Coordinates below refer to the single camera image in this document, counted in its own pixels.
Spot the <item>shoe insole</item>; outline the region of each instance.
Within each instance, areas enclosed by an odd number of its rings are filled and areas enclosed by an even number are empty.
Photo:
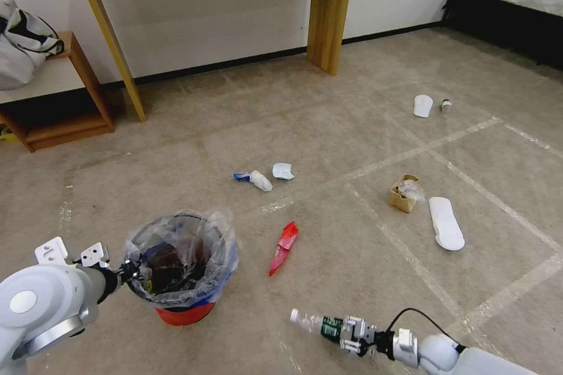
[[[465,246],[463,233],[453,214],[452,203],[447,198],[439,196],[428,200],[432,224],[436,232],[436,242],[444,249],[456,251]]]

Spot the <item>black cable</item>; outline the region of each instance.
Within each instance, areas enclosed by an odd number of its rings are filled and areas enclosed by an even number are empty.
[[[402,311],[400,311],[397,316],[393,319],[393,321],[391,321],[391,323],[389,324],[389,326],[387,327],[387,330],[385,332],[389,332],[391,331],[391,328],[393,328],[393,325],[395,324],[395,322],[397,322],[397,320],[403,315],[403,313],[407,312],[407,311],[415,311],[418,312],[419,314],[421,314],[422,316],[424,316],[427,320],[429,320],[430,322],[432,322],[432,324],[438,328],[442,334],[444,334],[445,336],[451,338],[453,341],[455,341],[457,344],[459,344],[458,341],[456,341],[452,336],[450,336],[447,332],[445,332],[442,327],[440,327],[436,322],[434,322],[434,320],[428,316],[427,314],[425,314],[424,312],[416,309],[416,308],[405,308]]]

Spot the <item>trash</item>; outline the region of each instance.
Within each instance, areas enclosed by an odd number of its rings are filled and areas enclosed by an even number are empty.
[[[237,182],[250,182],[250,175],[248,173],[233,173],[233,179]]]
[[[313,315],[293,308],[290,320],[311,334],[320,334],[333,343],[340,344],[340,334],[344,331],[343,319]]]
[[[405,179],[397,186],[398,192],[415,202],[422,202],[426,199],[424,195],[424,190],[422,190],[420,184],[413,179]]]
[[[418,117],[428,117],[432,104],[434,104],[434,101],[429,96],[424,94],[416,96],[413,114]]]
[[[257,170],[254,170],[250,174],[243,172],[233,173],[233,179],[237,182],[252,182],[257,188],[260,188],[264,192],[272,190],[272,184],[270,181],[265,175]]]
[[[431,197],[428,200],[432,224],[436,232],[436,242],[450,251],[460,250],[465,246],[463,233],[453,214],[452,203],[444,197]]]
[[[297,233],[299,233],[299,229],[295,225],[295,221],[292,221],[283,228],[280,241],[277,243],[274,259],[272,259],[272,264],[270,265],[270,277],[277,271],[283,261],[286,260],[289,255],[289,249],[291,249],[291,245],[293,245],[293,242],[295,242],[297,238]]]
[[[272,167],[272,175],[276,179],[291,180],[295,176],[291,174],[291,164],[288,163],[275,163]]]
[[[407,197],[405,195],[402,195],[399,192],[399,185],[402,186],[403,191],[404,191],[404,189],[408,188],[410,183],[407,183],[406,185],[404,184],[404,182],[406,182],[407,180],[412,180],[414,182],[418,182],[418,177],[413,176],[413,175],[402,175],[401,178],[399,180],[397,180],[393,184],[393,186],[391,186],[391,196],[389,197],[389,205],[397,207],[401,211],[409,213],[415,207],[416,200],[412,199],[410,197]],[[420,188],[417,184],[417,190],[416,191],[418,191],[418,190],[420,190],[422,192],[422,188]]]
[[[452,102],[446,98],[445,100],[442,101],[440,110],[442,110],[443,113],[447,113],[451,109],[452,109]]]
[[[155,308],[216,302],[239,261],[231,220],[226,209],[176,212],[140,228],[125,243],[123,261],[141,274],[129,288]]]
[[[270,181],[259,171],[254,170],[252,173],[250,173],[250,182],[254,183],[257,188],[260,188],[264,192],[269,192],[272,190],[272,184],[270,183]]]

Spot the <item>wall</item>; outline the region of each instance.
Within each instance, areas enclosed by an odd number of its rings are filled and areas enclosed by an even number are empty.
[[[102,82],[120,79],[86,0],[16,0],[72,29]],[[103,0],[134,76],[304,46],[310,0]],[[438,21],[445,0],[350,0],[344,37]]]

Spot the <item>baseboard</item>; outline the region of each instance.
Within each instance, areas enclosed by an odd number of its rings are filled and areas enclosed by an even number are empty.
[[[441,22],[424,23],[423,25],[409,26],[407,28],[393,29],[384,32],[378,32],[368,35],[362,35],[342,40],[342,45],[352,44],[377,38],[384,38],[388,36],[413,32],[421,29],[434,28],[439,26]],[[303,54],[307,51],[307,47],[297,47],[289,50],[281,50],[273,53],[257,54],[256,56],[243,57],[241,59],[226,60],[224,62],[204,64],[203,66],[189,67],[187,69],[172,70],[163,73],[155,73],[147,76],[140,76],[134,78],[137,85],[143,85],[153,82],[160,82],[168,79],[190,76],[198,73],[205,73],[213,70],[226,69],[228,67],[241,66],[243,64],[251,64],[257,62],[265,62],[266,60],[279,59],[280,57],[295,56],[296,54]],[[123,81],[108,82],[102,84],[102,88],[112,90],[123,88],[125,85]]]

